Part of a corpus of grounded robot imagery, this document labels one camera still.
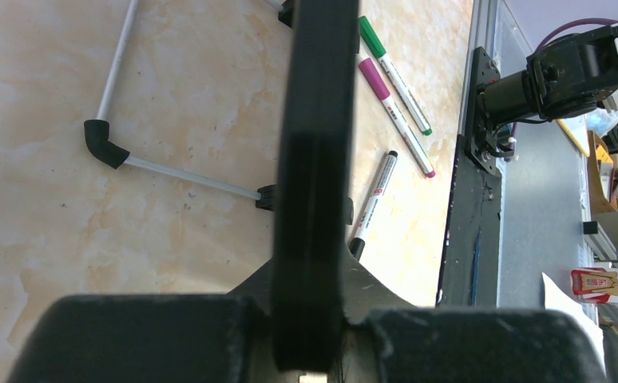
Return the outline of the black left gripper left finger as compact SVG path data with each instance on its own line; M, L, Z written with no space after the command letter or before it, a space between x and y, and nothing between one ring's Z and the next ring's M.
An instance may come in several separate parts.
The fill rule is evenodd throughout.
M77 294L54 301L11 382L271 382L272 264L226 294Z

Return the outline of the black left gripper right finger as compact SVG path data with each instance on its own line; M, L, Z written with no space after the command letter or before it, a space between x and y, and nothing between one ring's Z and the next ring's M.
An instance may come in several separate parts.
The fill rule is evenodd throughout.
M558 310L412 306L347 251L331 256L345 340L333 382L602 382L604 363Z

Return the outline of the white whiteboard black frame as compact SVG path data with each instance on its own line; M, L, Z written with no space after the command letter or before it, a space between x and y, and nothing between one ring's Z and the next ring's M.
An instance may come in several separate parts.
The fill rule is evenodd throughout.
M328 371L343 338L331 256L345 247L358 9L356 1L295 8L263 338L273 381Z

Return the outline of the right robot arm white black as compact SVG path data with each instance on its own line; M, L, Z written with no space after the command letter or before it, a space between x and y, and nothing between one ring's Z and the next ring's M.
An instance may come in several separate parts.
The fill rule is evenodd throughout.
M513 156L497 140L507 124L618 111L618 22L551 41L526 58L524 70L504 78L488 73L486 59L482 48L474 51L465 134L466 151L476 158Z

